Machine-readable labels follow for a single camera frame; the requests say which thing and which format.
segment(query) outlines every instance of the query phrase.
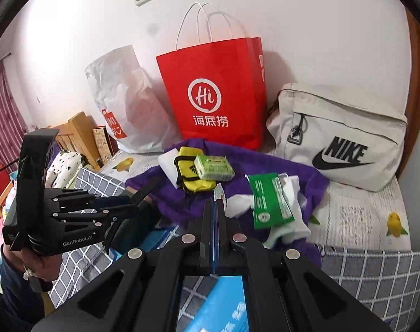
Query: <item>metal rivet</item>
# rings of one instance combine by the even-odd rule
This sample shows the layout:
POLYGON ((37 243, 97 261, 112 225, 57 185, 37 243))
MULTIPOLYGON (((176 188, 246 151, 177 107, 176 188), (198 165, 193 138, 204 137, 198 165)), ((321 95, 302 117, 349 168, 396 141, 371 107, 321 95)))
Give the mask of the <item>metal rivet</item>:
POLYGON ((294 250, 292 248, 285 252, 285 256, 287 256, 289 259, 298 259, 301 256, 301 254, 299 253, 298 250, 294 250))
POLYGON ((192 243, 196 240, 196 237, 194 237, 194 235, 192 235, 191 233, 187 233, 181 237, 181 240, 184 243, 192 243))
POLYGON ((142 250, 140 250, 139 248, 132 248, 129 251, 128 255, 131 259, 137 259, 142 256, 142 250))
POLYGON ((237 243, 242 243, 242 242, 245 242, 246 240, 247 240, 247 236, 244 235, 243 233, 236 233, 233 235, 233 241, 237 243))

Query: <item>human hand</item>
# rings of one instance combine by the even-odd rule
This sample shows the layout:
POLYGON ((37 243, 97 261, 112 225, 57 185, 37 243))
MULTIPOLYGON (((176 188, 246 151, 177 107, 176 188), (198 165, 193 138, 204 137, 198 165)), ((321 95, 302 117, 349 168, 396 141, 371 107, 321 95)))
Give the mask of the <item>human hand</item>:
POLYGON ((10 251, 9 246, 3 247, 4 257, 18 272, 24 272, 24 265, 31 269, 36 276, 45 281, 55 281, 59 276, 62 263, 62 255, 42 257, 35 254, 29 248, 23 248, 20 252, 10 251))

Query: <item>pink curtain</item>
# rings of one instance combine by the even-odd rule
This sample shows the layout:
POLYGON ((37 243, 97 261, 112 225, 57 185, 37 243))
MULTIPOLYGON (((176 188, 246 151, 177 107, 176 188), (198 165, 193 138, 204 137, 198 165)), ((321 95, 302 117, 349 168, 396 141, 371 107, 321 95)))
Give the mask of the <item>pink curtain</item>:
MULTIPOLYGON (((26 124, 10 92, 4 64, 0 62, 0 164, 4 166, 19 157, 26 124)), ((8 171, 14 171, 12 165, 8 171)))

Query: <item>yellow pouch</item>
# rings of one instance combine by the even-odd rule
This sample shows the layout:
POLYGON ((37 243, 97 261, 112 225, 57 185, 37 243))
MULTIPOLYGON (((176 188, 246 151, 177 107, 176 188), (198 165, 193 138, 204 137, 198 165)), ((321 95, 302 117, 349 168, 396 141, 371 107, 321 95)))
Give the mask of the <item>yellow pouch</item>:
POLYGON ((197 155, 203 153, 201 149, 183 146, 174 160, 179 176, 178 185, 181 185, 185 191, 211 191, 216 187, 216 181, 201 180, 197 175, 194 160, 197 155))

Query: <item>green tissue pack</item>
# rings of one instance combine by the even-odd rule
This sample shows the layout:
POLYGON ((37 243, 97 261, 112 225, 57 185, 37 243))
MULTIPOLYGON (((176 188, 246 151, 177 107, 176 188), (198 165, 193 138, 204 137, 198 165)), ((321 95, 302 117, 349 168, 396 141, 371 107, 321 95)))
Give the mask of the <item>green tissue pack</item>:
POLYGON ((253 219, 255 229, 270 228, 294 221, 277 173, 245 177, 250 183, 255 198, 253 219))
POLYGON ((194 167, 201 180, 230 181, 235 172, 226 157, 197 155, 194 167))

